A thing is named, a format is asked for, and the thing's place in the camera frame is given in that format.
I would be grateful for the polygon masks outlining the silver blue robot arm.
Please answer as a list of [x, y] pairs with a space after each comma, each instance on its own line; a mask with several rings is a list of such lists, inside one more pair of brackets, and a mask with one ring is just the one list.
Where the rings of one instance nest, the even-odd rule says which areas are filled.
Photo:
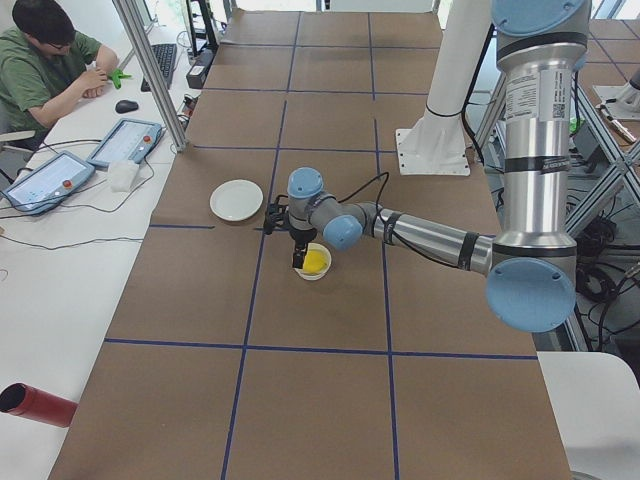
[[565, 226], [571, 84], [586, 55], [590, 13], [587, 1], [454, 2], [424, 114], [396, 133], [402, 174], [466, 174], [464, 109], [485, 49], [494, 44], [505, 80], [499, 234], [488, 238], [375, 201], [338, 201], [317, 170], [302, 167], [289, 176], [284, 211], [294, 268], [302, 268], [316, 237], [345, 250], [368, 235], [483, 274], [489, 307], [513, 328], [546, 332], [564, 323], [576, 301], [576, 243]]

